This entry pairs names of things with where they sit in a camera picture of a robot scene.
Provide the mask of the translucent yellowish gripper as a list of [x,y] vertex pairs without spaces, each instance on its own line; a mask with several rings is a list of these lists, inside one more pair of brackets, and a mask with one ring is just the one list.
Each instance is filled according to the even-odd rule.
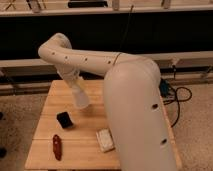
[[67,85],[79,91],[82,91],[83,86],[83,78],[79,76],[80,70],[71,67],[58,67],[57,73],[60,77],[67,83]]

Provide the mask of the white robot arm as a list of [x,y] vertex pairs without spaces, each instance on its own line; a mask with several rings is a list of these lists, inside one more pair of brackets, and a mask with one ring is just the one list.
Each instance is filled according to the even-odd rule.
[[38,54],[55,66],[78,108],[89,105],[79,73],[104,78],[104,109],[122,171],[178,171],[155,61],[123,52],[77,50],[62,33],[40,45]]

